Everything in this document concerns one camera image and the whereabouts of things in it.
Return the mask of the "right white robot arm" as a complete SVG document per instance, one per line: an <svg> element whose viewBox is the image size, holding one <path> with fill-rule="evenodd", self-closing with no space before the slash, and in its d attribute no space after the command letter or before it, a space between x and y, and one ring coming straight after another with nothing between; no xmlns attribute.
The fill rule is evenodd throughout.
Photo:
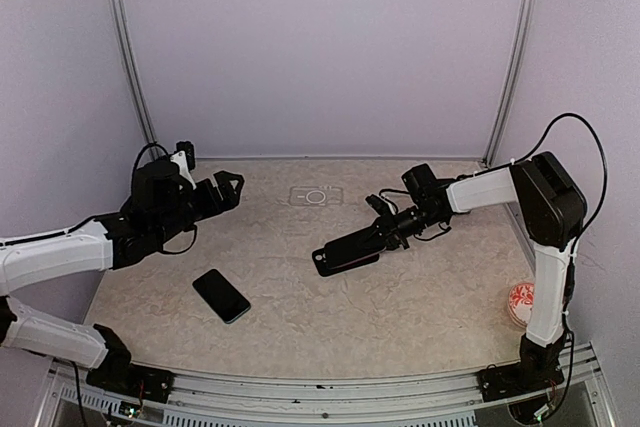
<svg viewBox="0 0 640 427"><path fill-rule="evenodd" d="M566 335L579 239L595 216L587 211L585 196L552 153L532 149L521 159L457 178L438 178L421 164L407 171L402 181L412 206L396 211L381 196L368 196L366 202L377 218L370 226L314 251L312 259L320 275L368 265L386 251L406 249L410 238L420 238L433 225L448 233L456 215L516 203L535 255L534 301L525 337L548 348Z"/></svg>

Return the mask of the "left aluminium frame post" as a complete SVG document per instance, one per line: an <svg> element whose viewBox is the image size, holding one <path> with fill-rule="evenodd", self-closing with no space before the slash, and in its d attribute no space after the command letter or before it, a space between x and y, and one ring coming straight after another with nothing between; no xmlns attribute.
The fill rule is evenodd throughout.
<svg viewBox="0 0 640 427"><path fill-rule="evenodd" d="M133 44L128 29L125 2L124 0L108 0L108 2L114 22L121 63L141 135L146 143L157 142L158 138L143 93Z"/></svg>

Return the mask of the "aluminium frame post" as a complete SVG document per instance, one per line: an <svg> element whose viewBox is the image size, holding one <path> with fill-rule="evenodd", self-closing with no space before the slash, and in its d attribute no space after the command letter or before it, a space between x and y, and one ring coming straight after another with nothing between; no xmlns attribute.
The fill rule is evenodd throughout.
<svg viewBox="0 0 640 427"><path fill-rule="evenodd" d="M125 2L124 0L108 0L108 2L114 22L121 63L141 135L146 143L157 142L158 138L143 93L133 44L128 29Z"/></svg>
<svg viewBox="0 0 640 427"><path fill-rule="evenodd" d="M513 105L518 78L525 57L526 44L533 19L536 0L520 0L516 30L512 42L506 77L501 90L498 111L489 136L483 163L492 166L497 157L498 149L506 131L508 117Z"/></svg>

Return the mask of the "purple-edged smartphone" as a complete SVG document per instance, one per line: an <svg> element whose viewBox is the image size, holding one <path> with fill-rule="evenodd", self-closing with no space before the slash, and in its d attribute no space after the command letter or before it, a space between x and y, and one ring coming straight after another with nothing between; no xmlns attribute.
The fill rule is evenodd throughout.
<svg viewBox="0 0 640 427"><path fill-rule="evenodd" d="M326 267L327 272L330 275L336 274L336 273L340 273L340 272L344 272L344 271L348 271L351 269L355 269L355 268L359 268L359 267L363 267L369 264L373 264L376 263L378 260L380 259L380 255L379 254L374 254L372 256L369 257L365 257L362 259L358 259L355 260L353 262L349 262L340 266L335 266L335 267Z"/></svg>

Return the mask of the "black phone case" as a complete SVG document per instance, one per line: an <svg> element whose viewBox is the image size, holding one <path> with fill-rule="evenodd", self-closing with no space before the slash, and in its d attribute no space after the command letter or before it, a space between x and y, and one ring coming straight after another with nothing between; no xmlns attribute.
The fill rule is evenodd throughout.
<svg viewBox="0 0 640 427"><path fill-rule="evenodd" d="M311 257L319 275L329 277L377 262L385 249L382 238L370 227L326 243Z"/></svg>

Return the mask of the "right aluminium frame post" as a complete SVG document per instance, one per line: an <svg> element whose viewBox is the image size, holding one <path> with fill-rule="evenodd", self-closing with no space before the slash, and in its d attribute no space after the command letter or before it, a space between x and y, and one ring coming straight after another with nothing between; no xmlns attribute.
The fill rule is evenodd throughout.
<svg viewBox="0 0 640 427"><path fill-rule="evenodd" d="M498 149L506 131L508 117L513 105L518 78L525 57L526 44L533 19L536 0L520 0L516 30L512 42L506 77L501 90L498 111L489 136L483 163L492 166L497 157Z"/></svg>

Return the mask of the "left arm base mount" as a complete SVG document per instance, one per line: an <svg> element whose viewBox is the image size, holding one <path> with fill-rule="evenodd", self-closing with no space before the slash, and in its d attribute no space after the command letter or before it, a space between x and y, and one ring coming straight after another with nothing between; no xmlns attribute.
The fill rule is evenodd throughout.
<svg viewBox="0 0 640 427"><path fill-rule="evenodd" d="M86 375L86 383L105 391L166 404L174 383L171 371L146 367L132 362L124 342L110 328L94 324L105 341L107 353L96 368Z"/></svg>

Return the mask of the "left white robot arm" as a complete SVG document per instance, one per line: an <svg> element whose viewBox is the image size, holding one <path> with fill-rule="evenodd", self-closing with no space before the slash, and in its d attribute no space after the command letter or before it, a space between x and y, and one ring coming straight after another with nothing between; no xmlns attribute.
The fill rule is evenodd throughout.
<svg viewBox="0 0 640 427"><path fill-rule="evenodd" d="M133 390L140 371L115 332L83 326L35 310L13 292L47 280L82 272L134 266L168 251L166 243L199 222L240 203L244 179L219 171L194 181L179 155L135 169L129 198L114 213L31 238L1 243L1 345L64 359L102 377L121 392Z"/></svg>

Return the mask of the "red white patterned bowl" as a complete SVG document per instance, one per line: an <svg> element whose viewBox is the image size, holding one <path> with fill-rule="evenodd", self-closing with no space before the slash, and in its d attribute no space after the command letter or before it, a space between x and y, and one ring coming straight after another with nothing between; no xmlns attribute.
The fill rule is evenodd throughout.
<svg viewBox="0 0 640 427"><path fill-rule="evenodd" d="M507 312L511 320L526 328L531 318L534 302L534 284L520 282L511 287L507 298Z"/></svg>

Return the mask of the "teal-edged smartphone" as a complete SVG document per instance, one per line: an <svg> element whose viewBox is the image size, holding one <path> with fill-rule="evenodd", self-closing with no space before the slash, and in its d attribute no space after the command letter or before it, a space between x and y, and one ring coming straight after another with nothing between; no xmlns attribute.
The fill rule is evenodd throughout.
<svg viewBox="0 0 640 427"><path fill-rule="evenodd" d="M195 279L192 287L225 324L235 322L251 309L249 300L217 269Z"/></svg>

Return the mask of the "front aluminium rail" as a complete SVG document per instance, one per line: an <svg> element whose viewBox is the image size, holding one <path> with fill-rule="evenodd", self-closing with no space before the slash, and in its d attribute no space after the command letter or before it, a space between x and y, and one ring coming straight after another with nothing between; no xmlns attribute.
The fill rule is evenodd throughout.
<svg viewBox="0 0 640 427"><path fill-rule="evenodd" d="M618 426L594 349L560 357L570 389L549 387L484 399L474 369L346 380L268 379L179 370L167 398L154 402L88 386L55 362L44 384L35 426L512 426L512 412L551 403L540 426Z"/></svg>

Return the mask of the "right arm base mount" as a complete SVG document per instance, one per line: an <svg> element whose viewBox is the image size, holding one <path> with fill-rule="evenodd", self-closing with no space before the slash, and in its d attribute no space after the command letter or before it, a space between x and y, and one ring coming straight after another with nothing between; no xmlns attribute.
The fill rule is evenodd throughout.
<svg viewBox="0 0 640 427"><path fill-rule="evenodd" d="M521 337L519 360L502 366L488 366L476 374L484 402L524 395L564 381L559 356L566 342L563 334L555 343L542 347Z"/></svg>

